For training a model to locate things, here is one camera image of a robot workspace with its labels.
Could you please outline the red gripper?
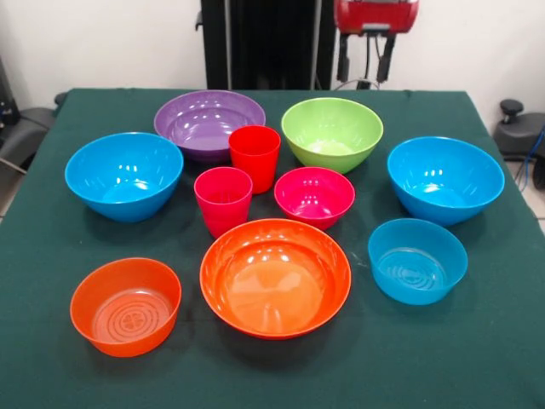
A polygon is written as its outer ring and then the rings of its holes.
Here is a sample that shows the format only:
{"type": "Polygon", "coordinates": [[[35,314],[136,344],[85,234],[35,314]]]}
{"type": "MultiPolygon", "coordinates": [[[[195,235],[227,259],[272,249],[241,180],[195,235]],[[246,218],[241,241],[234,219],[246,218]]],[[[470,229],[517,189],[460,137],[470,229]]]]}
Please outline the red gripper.
{"type": "MultiPolygon", "coordinates": [[[[337,80],[346,82],[349,73],[347,46],[349,35],[366,33],[400,34],[413,27],[419,1],[334,1],[334,16],[339,36],[337,80]]],[[[379,57],[376,81],[388,80],[396,35],[387,36],[379,57]]]]}

